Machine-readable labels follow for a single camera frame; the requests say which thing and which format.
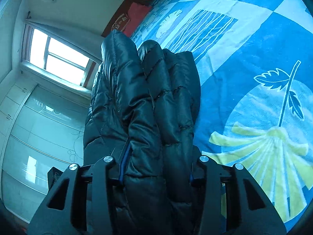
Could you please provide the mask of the black puffer jacket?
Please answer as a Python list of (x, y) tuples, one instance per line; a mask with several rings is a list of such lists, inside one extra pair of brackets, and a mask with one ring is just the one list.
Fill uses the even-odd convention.
[(200, 78), (191, 52), (153, 40), (137, 48), (120, 31), (101, 45), (84, 130), (84, 164), (132, 150), (123, 185), (112, 188), (118, 234), (192, 234), (194, 125)]

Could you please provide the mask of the left bedroom window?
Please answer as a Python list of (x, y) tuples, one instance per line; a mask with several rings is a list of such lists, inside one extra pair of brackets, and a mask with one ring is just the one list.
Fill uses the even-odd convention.
[(86, 89), (92, 88), (98, 64), (59, 40), (25, 26), (22, 59), (47, 72)]

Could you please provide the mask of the white glass wardrobe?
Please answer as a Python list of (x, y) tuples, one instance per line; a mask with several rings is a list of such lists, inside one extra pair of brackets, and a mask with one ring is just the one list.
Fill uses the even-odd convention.
[(1, 101), (1, 199), (28, 223), (48, 193), (47, 173), (83, 164), (87, 108), (23, 76)]

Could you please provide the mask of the grey curtain middle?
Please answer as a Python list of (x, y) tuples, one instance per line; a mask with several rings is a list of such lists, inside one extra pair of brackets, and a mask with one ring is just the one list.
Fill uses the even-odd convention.
[(25, 19), (25, 23), (80, 52), (94, 62), (102, 63), (101, 45), (104, 37), (81, 28), (44, 19)]

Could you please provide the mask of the blue patterned bed cover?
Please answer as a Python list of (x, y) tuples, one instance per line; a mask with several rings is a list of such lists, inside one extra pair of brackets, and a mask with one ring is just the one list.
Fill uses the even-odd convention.
[(241, 163), (286, 230), (312, 217), (312, 15), (302, 0), (154, 0), (132, 35), (191, 52), (201, 84), (194, 144)]

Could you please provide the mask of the brown embroidered cushion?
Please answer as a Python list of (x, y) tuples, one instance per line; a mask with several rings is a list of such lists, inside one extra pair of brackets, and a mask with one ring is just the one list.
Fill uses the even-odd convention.
[(111, 31), (118, 30), (120, 32), (124, 32), (127, 25), (130, 23), (130, 18), (127, 13), (121, 14), (113, 23)]

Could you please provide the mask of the red pillow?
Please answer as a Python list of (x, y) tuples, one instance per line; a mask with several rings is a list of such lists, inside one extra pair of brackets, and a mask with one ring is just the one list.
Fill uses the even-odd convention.
[(144, 18), (150, 12), (151, 9), (152, 6), (150, 5), (146, 6), (133, 2), (127, 11), (129, 22), (126, 24), (123, 33), (126, 36), (130, 37), (135, 32), (137, 27), (141, 24), (141, 22), (144, 20)]

